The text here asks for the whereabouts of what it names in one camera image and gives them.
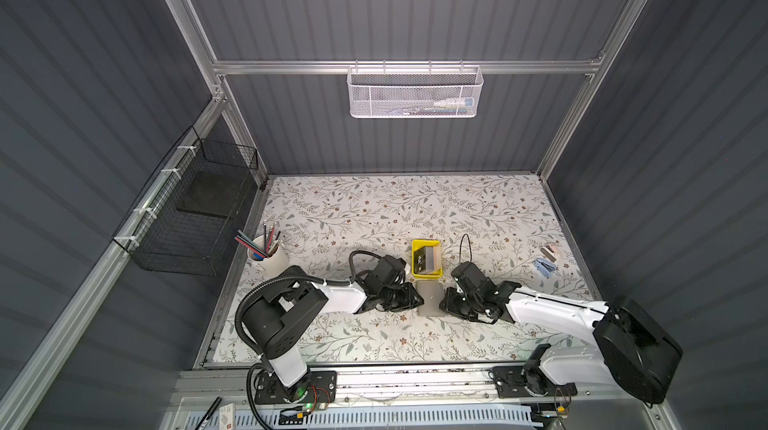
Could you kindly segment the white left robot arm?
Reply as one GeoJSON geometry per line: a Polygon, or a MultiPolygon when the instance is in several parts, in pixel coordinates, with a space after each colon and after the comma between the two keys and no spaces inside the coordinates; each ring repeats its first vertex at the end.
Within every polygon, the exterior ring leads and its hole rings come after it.
{"type": "Polygon", "coordinates": [[[290,399],[303,396],[310,370],[298,342],[315,319],[328,313],[398,313],[424,304],[406,278],[406,262],[367,250],[349,254],[350,277],[328,280],[293,265],[250,290],[235,312],[234,328],[259,356],[260,367],[274,376],[290,399]]]}

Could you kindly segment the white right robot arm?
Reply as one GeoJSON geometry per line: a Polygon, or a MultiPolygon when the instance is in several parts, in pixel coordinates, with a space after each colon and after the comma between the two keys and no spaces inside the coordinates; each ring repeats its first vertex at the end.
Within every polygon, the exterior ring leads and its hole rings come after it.
{"type": "Polygon", "coordinates": [[[566,349],[540,344],[501,383],[522,385],[533,396],[571,396],[580,384],[610,385],[648,406],[665,401],[683,350],[634,300],[578,300],[511,281],[496,284],[470,262],[451,276],[455,284],[439,304],[447,314],[473,323],[541,326],[583,343],[566,349]]]}

